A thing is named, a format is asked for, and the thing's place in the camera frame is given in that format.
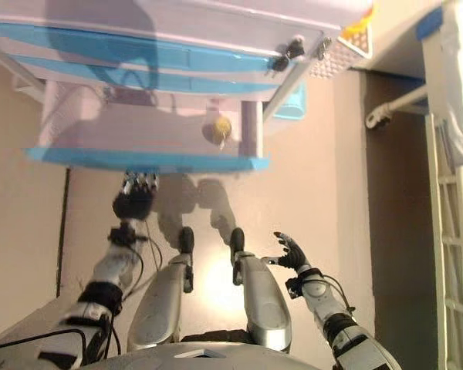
beige wall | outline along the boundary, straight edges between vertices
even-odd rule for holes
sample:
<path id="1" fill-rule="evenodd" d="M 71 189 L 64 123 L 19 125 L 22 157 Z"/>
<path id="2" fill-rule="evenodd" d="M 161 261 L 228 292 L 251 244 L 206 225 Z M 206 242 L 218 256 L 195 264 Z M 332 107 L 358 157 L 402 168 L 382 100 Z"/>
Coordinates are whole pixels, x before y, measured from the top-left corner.
<path id="1" fill-rule="evenodd" d="M 0 67 L 0 332 L 55 297 L 65 170 L 32 163 L 41 105 Z"/>
<path id="2" fill-rule="evenodd" d="M 334 81 L 309 79 L 306 118 L 265 138 L 270 169 L 237 175 L 161 178 L 150 216 L 150 232 L 164 250 L 179 227 L 195 233 L 195 289 L 183 300 L 182 336 L 217 329 L 245 328 L 242 288 L 232 284 L 229 249 L 220 236 L 235 226 L 245 232 L 246 248 L 258 256 L 279 255 L 272 232 L 293 236 L 311 263 L 338 276 L 355 306 L 359 322 L 373 331 L 373 296 L 365 171 L 365 131 L 360 106 L 360 75 L 348 72 Z M 72 172 L 64 292 L 80 293 L 93 265 L 106 251 L 106 236 L 117 224 L 111 202 L 121 173 L 75 169 Z M 144 251 L 147 272 L 152 257 Z M 292 271 L 273 268 L 284 294 Z M 124 305 L 116 320 L 123 346 L 140 295 Z M 332 355 L 301 299 L 287 298 L 293 323 L 292 354 L 320 368 Z"/>

black joint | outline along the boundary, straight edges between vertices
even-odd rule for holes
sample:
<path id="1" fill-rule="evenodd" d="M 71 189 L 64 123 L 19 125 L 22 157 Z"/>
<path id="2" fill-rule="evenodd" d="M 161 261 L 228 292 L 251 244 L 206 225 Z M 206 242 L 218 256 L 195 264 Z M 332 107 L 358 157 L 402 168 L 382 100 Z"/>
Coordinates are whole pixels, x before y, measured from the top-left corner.
<path id="1" fill-rule="evenodd" d="M 303 42 L 301 39 L 293 40 L 286 50 L 286 56 L 290 59 L 303 56 L 305 53 L 306 51 L 303 49 Z"/>
<path id="2" fill-rule="evenodd" d="M 292 277 L 291 279 L 288 279 L 285 285 L 286 285 L 286 290 L 288 291 L 288 294 L 291 299 L 295 299 L 295 298 L 303 296 L 302 282 L 297 277 Z"/>
<path id="3" fill-rule="evenodd" d="M 117 315 L 122 307 L 122 295 L 115 284 L 94 281 L 87 285 L 77 301 L 101 304 Z"/>
<path id="4" fill-rule="evenodd" d="M 188 288 L 185 290 L 185 293 L 191 293 L 194 290 L 194 271 L 192 266 L 185 267 L 185 280 L 188 281 Z"/>
<path id="5" fill-rule="evenodd" d="M 333 351 L 334 358 L 340 357 L 343 353 L 347 353 L 350 349 L 358 346 L 360 343 L 366 340 L 367 340 L 366 335 L 360 335 L 356 337 L 355 339 L 353 339 L 350 343 L 345 345 L 343 348 L 335 348 Z M 390 369 L 379 367 L 379 368 L 375 368 L 374 370 L 390 370 Z"/>
<path id="6" fill-rule="evenodd" d="M 310 268 L 309 270 L 305 270 L 299 274 L 299 280 L 304 281 L 305 278 L 311 275 L 319 275 L 321 277 L 324 277 L 323 273 L 319 268 Z"/>
<path id="7" fill-rule="evenodd" d="M 76 356 L 64 355 L 63 353 L 40 352 L 38 358 L 40 360 L 50 361 L 62 370 L 72 368 L 77 361 Z"/>
<path id="8" fill-rule="evenodd" d="M 148 241 L 146 236 L 136 235 L 127 222 L 120 222 L 120 227 L 112 227 L 108 240 L 120 247 L 130 247 L 136 241 Z"/>
<path id="9" fill-rule="evenodd" d="M 334 314 L 324 323 L 324 337 L 330 346 L 333 346 L 334 338 L 344 329 L 356 326 L 357 323 L 347 314 Z"/>
<path id="10" fill-rule="evenodd" d="M 275 59 L 274 63 L 272 64 L 272 70 L 275 72 L 283 72 L 285 69 L 288 68 L 288 64 L 290 63 L 290 59 L 288 56 L 280 56 Z"/>
<path id="11" fill-rule="evenodd" d="M 242 285 L 242 279 L 238 278 L 238 274 L 240 274 L 240 261 L 235 261 L 233 264 L 233 284 L 236 286 Z"/>
<path id="12" fill-rule="evenodd" d="M 105 332 L 108 332 L 110 328 L 110 318 L 106 314 L 103 314 L 99 320 L 93 320 L 92 318 L 76 318 L 71 317 L 67 318 L 64 321 L 61 321 L 63 325 L 72 325 L 72 326 L 89 326 L 92 328 L 101 328 Z"/>

blue tape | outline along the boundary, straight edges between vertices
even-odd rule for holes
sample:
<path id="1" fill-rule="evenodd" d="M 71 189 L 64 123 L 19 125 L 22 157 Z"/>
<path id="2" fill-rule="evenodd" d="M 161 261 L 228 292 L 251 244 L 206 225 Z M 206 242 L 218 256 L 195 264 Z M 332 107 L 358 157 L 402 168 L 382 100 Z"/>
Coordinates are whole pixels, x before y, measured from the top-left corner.
<path id="1" fill-rule="evenodd" d="M 432 35 L 442 26 L 442 7 L 434 9 L 417 24 L 417 40 L 421 41 Z"/>
<path id="2" fill-rule="evenodd" d="M 19 63 L 42 67 L 50 71 L 138 89 L 157 89 L 180 93 L 241 94 L 278 87 L 278 85 L 268 83 L 219 81 L 170 73 L 93 66 L 31 56 L 11 55 L 11 57 Z"/>

yellow object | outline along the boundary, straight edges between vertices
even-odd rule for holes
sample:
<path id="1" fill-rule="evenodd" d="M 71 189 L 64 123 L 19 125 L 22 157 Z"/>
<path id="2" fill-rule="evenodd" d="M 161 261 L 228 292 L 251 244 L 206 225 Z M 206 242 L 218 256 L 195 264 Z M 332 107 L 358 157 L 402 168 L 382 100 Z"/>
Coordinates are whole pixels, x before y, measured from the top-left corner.
<path id="1" fill-rule="evenodd" d="M 367 26 L 373 19 L 376 6 L 373 5 L 372 8 L 365 14 L 365 16 L 357 23 L 349 25 L 341 32 L 341 37 L 345 40 L 350 40 L 353 35 L 357 33 L 362 33 L 366 30 Z"/>
<path id="2" fill-rule="evenodd" d="M 213 124 L 213 141 L 223 149 L 225 140 L 232 133 L 232 123 L 225 116 L 219 116 Z"/>

robotic arm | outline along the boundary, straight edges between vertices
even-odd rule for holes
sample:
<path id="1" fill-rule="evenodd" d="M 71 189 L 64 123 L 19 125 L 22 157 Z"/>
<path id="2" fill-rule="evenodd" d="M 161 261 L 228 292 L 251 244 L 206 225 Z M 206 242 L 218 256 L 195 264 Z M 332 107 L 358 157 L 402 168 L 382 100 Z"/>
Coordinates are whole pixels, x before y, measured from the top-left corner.
<path id="1" fill-rule="evenodd" d="M 303 296 L 329 343 L 339 370 L 401 370 L 396 360 L 352 316 L 353 308 L 333 296 L 331 283 L 312 268 L 298 244 L 288 235 L 275 233 L 286 255 L 264 257 L 267 264 L 292 268 L 297 277 L 286 282 L 292 299 Z"/>
<path id="2" fill-rule="evenodd" d="M 90 282 L 77 302 L 58 323 L 55 331 L 76 329 L 85 335 L 83 349 L 76 333 L 47 338 L 39 359 L 59 368 L 78 368 L 106 357 L 113 330 L 113 319 L 130 294 L 134 268 L 147 237 L 142 232 L 157 191 L 155 175 L 126 173 L 122 189 L 113 202 L 120 226 L 111 229 L 110 247 L 95 266 Z"/>

